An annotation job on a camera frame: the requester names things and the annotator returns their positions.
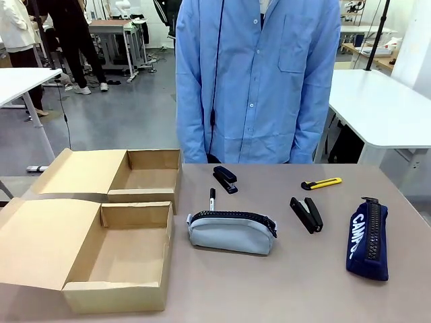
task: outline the open cardboard box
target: open cardboard box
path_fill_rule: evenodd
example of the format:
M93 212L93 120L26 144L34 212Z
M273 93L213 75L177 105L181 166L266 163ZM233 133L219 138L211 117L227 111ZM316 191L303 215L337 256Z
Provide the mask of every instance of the open cardboard box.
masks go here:
M30 190L48 199L96 202L171 201L176 214L180 190L179 149L64 149Z
M163 310L172 203L13 199L0 212L0 283L62 291L77 313Z

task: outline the navy blue pencil case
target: navy blue pencil case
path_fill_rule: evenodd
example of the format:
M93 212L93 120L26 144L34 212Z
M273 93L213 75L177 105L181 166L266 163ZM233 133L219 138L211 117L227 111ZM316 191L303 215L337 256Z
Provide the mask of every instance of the navy blue pencil case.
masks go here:
M346 269L375 281L387 281L386 218L388 208L377 199L366 200L350 219Z

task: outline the black stapler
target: black stapler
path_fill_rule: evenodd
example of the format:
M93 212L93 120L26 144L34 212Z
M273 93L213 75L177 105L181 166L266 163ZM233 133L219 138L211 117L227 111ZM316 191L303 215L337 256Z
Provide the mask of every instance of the black stapler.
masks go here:
M213 176L223 186L226 192L228 192L229 194L234 194L238 192L237 187L234 185L234 183L236 182L235 174L233 174L223 166L216 166L213 171Z
M322 218L312 199L306 197L303 201L298 201L292 197L290 200L290 207L294 210L299 220L301 220L310 234L322 231Z

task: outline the box lid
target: box lid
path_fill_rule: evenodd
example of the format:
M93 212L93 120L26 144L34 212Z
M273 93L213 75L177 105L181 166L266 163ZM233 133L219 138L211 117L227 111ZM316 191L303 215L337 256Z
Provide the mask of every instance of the box lid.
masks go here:
M127 150L64 149L30 188L36 194L107 194Z
M0 212L0 283L61 290L99 203L13 199Z

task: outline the shirt pocket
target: shirt pocket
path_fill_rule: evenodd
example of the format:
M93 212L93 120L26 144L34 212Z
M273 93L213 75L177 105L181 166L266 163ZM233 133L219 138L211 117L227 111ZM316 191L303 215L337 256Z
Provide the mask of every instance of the shirt pocket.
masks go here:
M286 15L281 35L278 67L282 72L305 72L311 43L312 19L301 15Z

